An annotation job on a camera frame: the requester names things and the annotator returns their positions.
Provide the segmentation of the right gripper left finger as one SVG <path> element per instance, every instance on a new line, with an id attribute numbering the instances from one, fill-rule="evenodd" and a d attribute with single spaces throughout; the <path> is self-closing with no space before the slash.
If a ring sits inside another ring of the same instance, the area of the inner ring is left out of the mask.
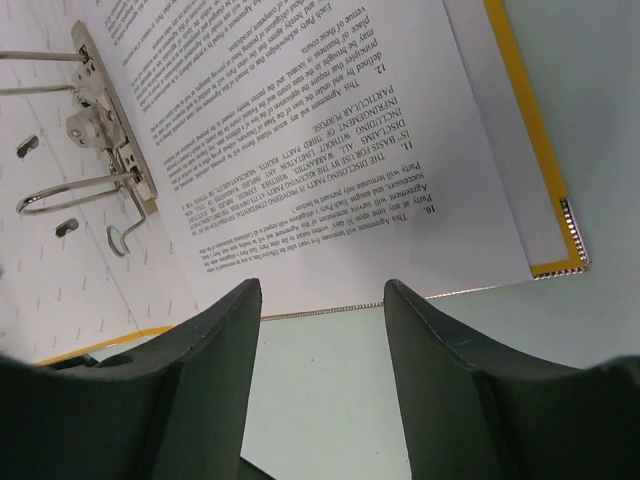
<path id="1" fill-rule="evenodd" d="M 258 280 L 103 361 L 1 361 L 5 479 L 261 479 L 241 455 Z"/>

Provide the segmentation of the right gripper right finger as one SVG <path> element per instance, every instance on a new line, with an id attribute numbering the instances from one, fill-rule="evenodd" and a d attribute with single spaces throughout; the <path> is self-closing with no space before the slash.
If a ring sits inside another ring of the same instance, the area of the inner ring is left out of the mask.
<path id="1" fill-rule="evenodd" d="M 635 479 L 639 360 L 586 369 L 506 346 L 397 280 L 384 288 L 415 479 Z"/>

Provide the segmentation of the metal lever arch mechanism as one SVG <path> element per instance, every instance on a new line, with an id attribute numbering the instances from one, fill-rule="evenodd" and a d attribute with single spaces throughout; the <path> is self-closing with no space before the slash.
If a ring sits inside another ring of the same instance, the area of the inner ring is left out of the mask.
<path id="1" fill-rule="evenodd" d="M 106 227 L 108 245 L 114 255 L 122 258 L 130 254 L 128 237 L 146 223 L 156 210 L 158 191 L 152 178 L 133 127 L 125 113 L 105 61 L 86 25 L 78 21 L 71 30 L 73 53 L 3 51 L 3 60 L 76 62 L 79 67 L 65 84 L 36 87 L 5 88 L 3 96 L 35 95 L 70 92 L 80 108 L 66 119 L 69 139 L 81 149 L 93 149 L 108 157 L 109 173 L 105 176 L 67 182 L 31 193 L 16 205 L 22 216 L 54 213 L 87 204 L 125 191 L 134 203 L 140 219 L 121 231 L 113 225 Z M 58 194 L 102 184 L 111 188 L 104 192 L 74 198 L 51 206 L 37 207 L 37 202 Z"/>

